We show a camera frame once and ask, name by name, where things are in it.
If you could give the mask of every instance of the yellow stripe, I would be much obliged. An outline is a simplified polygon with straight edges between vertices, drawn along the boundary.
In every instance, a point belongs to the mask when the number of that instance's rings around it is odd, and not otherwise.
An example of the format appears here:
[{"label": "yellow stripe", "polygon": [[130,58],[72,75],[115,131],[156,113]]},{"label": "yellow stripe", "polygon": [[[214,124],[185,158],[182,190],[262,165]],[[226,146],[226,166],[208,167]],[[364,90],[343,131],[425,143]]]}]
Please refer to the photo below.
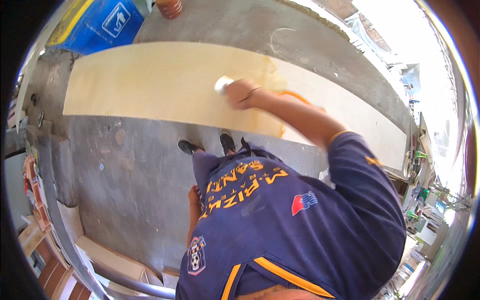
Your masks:
[{"label": "yellow stripe", "polygon": [[282,277],[286,281],[288,281],[290,283],[293,283],[297,287],[300,287],[304,290],[307,290],[310,293],[313,293],[313,294],[316,294],[316,295],[319,295],[319,296],[323,296],[323,297],[335,298],[329,292],[327,292],[323,288],[319,287],[318,285],[315,285],[311,282],[308,282],[305,279],[302,279],[302,278],[300,278],[296,275],[293,275],[290,272],[285,271],[284,269],[280,268],[279,266],[277,266],[274,263],[271,263],[270,261],[268,261],[264,257],[255,258],[253,261],[256,262],[257,264],[259,264],[260,266],[264,267],[268,271],[272,272],[273,274],[275,274],[279,277]]},{"label": "yellow stripe", "polygon": [[[54,45],[58,45],[58,44],[63,43],[63,42],[67,39],[67,37],[68,37],[68,35],[70,34],[70,32],[72,32],[72,30],[73,30],[73,28],[75,27],[75,25],[77,25],[78,20],[80,20],[80,18],[82,17],[83,13],[88,9],[88,7],[90,6],[90,4],[92,4],[93,1],[94,1],[94,0],[86,0],[85,3],[84,3],[84,4],[80,7],[80,9],[76,12],[75,16],[73,16],[73,18],[70,20],[67,28],[66,28],[63,32],[60,33],[60,36],[59,36],[58,38],[55,38],[55,35],[57,35],[58,32],[56,32],[56,33],[54,32],[54,33],[51,35],[49,41],[47,42],[47,46],[50,47],[50,46],[54,46]],[[62,20],[60,20],[60,23],[59,23],[59,25],[57,26],[57,28],[59,28],[59,30],[62,30],[61,25],[60,25],[61,22],[64,21],[64,20],[66,20],[66,19],[69,17],[69,14],[72,12],[72,10],[75,9],[75,6],[76,6],[75,4],[76,4],[76,3],[77,3],[77,2],[75,2],[75,3],[72,5],[72,7],[70,8],[70,10],[69,10],[68,12],[66,12],[65,15],[64,15],[64,17],[62,18]]]},{"label": "yellow stripe", "polygon": [[230,276],[227,280],[227,285],[225,285],[225,289],[223,290],[222,300],[228,299],[228,296],[230,295],[230,289],[232,288],[233,281],[235,280],[235,276],[237,276],[240,266],[240,264],[233,266],[232,273],[230,273]]},{"label": "yellow stripe", "polygon": [[330,144],[333,142],[333,140],[336,139],[336,137],[338,137],[339,135],[341,135],[341,134],[344,133],[344,132],[353,132],[353,131],[351,131],[351,130],[343,130],[343,131],[340,131],[340,132],[335,133],[335,134],[330,138],[330,140],[328,141],[328,144],[327,144],[327,145],[330,146]]}]

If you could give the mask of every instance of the gray floor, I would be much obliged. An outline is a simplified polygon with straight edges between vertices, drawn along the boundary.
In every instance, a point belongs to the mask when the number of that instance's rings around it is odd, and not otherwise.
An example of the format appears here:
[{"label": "gray floor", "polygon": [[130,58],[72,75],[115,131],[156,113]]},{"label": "gray floor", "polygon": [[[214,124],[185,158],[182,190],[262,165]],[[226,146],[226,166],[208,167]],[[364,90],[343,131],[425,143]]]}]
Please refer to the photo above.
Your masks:
[{"label": "gray floor", "polygon": [[[393,89],[355,47],[323,23],[273,0],[199,0],[183,5],[182,15],[172,21],[154,8],[136,41],[202,41],[272,55],[267,45],[271,33],[295,27],[296,32],[275,34],[273,42],[284,59],[317,71],[408,130],[406,108]],[[130,118],[65,117],[61,112],[75,57],[48,51],[27,90],[27,95],[39,95],[39,104],[25,102],[31,124],[44,111],[45,119],[55,123],[56,134],[70,139],[74,188],[68,205],[79,205],[85,234],[94,241],[157,272],[179,268],[189,226],[186,194],[194,178],[190,157],[176,142],[186,137],[221,155],[221,129]],[[237,143],[242,136],[307,176],[317,178],[327,167],[325,154],[315,147],[233,133]]]}]

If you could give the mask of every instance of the man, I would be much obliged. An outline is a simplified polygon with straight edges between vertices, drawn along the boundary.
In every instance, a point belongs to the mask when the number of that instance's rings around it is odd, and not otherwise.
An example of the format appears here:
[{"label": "man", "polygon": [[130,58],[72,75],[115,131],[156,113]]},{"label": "man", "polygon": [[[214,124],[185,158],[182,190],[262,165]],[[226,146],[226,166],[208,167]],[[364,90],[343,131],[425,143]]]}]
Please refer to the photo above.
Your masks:
[{"label": "man", "polygon": [[252,82],[238,80],[226,94],[234,109],[267,111],[327,150],[336,189],[243,139],[236,152],[226,133],[225,157],[179,141],[198,187],[188,194],[177,299],[374,297],[400,262],[406,230],[398,195],[365,141],[320,109]]}]

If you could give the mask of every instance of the sneaker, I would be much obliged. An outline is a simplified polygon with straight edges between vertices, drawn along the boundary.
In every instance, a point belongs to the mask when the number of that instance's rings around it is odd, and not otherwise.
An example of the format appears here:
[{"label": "sneaker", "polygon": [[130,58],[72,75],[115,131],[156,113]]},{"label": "sneaker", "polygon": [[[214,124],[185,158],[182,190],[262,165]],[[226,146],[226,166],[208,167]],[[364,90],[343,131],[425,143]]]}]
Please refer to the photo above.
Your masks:
[{"label": "sneaker", "polygon": [[204,150],[203,148],[201,148],[201,147],[193,144],[189,140],[185,140],[185,139],[179,140],[178,143],[177,143],[177,146],[179,147],[179,149],[181,151],[185,152],[188,155],[192,155],[197,149]]},{"label": "sneaker", "polygon": [[220,134],[220,144],[222,144],[223,153],[225,154],[225,156],[227,156],[229,150],[237,153],[237,151],[235,150],[235,143],[233,142],[230,133],[224,131]]}]

